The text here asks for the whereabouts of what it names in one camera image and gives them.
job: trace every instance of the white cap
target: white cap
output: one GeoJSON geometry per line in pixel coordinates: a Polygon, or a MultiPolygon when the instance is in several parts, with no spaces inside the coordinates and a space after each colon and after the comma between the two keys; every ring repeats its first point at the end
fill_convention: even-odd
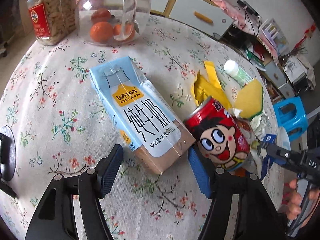
{"type": "Polygon", "coordinates": [[[235,62],[234,60],[231,60],[229,59],[225,64],[224,64],[224,67],[223,67],[224,71],[234,77],[237,75],[237,72],[239,70],[239,65],[237,62],[235,62]]]}

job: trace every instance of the wooden drawer handle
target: wooden drawer handle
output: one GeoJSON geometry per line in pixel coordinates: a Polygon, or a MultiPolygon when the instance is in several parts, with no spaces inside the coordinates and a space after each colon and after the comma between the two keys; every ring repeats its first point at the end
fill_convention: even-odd
{"type": "Polygon", "coordinates": [[[194,15],[195,15],[198,19],[200,19],[200,20],[202,20],[202,21],[204,21],[204,22],[206,22],[206,23],[213,24],[213,21],[212,21],[210,18],[204,16],[204,15],[201,14],[201,13],[198,13],[198,12],[195,11],[195,12],[194,12],[194,15]]]}

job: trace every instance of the floral tablecloth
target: floral tablecloth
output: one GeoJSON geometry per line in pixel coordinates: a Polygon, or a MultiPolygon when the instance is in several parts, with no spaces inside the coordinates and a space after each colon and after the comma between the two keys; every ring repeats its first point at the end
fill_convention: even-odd
{"type": "MultiPolygon", "coordinates": [[[[240,87],[223,70],[228,59],[261,81],[256,68],[229,47],[184,24],[156,16],[150,16],[142,37],[117,48],[87,44],[76,33],[55,47],[35,42],[12,74],[0,101],[0,125],[10,126],[16,141],[16,171],[9,185],[18,195],[12,199],[0,191],[0,215],[18,239],[24,239],[55,174],[81,174],[106,157],[116,143],[124,146],[124,162],[111,193],[101,201],[114,239],[197,239],[211,201],[201,194],[187,155],[162,176],[147,173],[91,88],[89,68],[127,55],[182,120],[196,108],[190,87],[199,69],[206,75],[203,60],[214,62],[231,102],[240,87]]],[[[264,110],[269,116],[266,132],[277,133],[265,87],[264,110]]],[[[264,186],[279,208],[283,173],[276,164],[264,186]]],[[[77,195],[74,203],[79,238],[86,239],[77,195]]],[[[232,233],[229,230],[226,239],[231,239],[232,233]]]]}

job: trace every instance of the tangerine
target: tangerine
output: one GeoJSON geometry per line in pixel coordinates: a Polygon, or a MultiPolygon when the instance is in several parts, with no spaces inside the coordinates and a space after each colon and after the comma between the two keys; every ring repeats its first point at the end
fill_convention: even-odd
{"type": "MultiPolygon", "coordinates": [[[[131,24],[131,23],[126,23],[126,24],[124,25],[124,34],[125,34],[125,35],[128,35],[129,32],[130,32],[130,30],[131,30],[131,28],[132,28],[132,24],[131,24]]],[[[113,27],[113,34],[114,34],[114,35],[119,35],[120,32],[121,32],[121,24],[116,24],[116,25],[113,27]]],[[[131,32],[131,34],[130,34],[130,36],[129,36],[128,38],[126,38],[124,41],[131,40],[131,39],[134,37],[135,32],[136,32],[136,31],[133,29],[132,32],[131,32]]]]}
{"type": "Polygon", "coordinates": [[[113,27],[108,22],[98,22],[90,29],[90,37],[96,42],[107,42],[113,36],[113,27]]]}
{"type": "Polygon", "coordinates": [[[92,15],[91,15],[91,21],[93,24],[98,23],[98,22],[107,22],[111,18],[111,13],[104,8],[96,10],[92,15]]]}

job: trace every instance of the transparent jar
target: transparent jar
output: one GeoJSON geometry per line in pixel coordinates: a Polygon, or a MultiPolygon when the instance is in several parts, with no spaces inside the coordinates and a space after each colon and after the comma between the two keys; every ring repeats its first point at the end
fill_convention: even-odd
{"type": "Polygon", "coordinates": [[[76,29],[76,0],[28,0],[37,40],[55,45],[76,29]]]}
{"type": "Polygon", "coordinates": [[[88,43],[117,46],[144,31],[150,0],[79,0],[78,36],[88,43]]]}

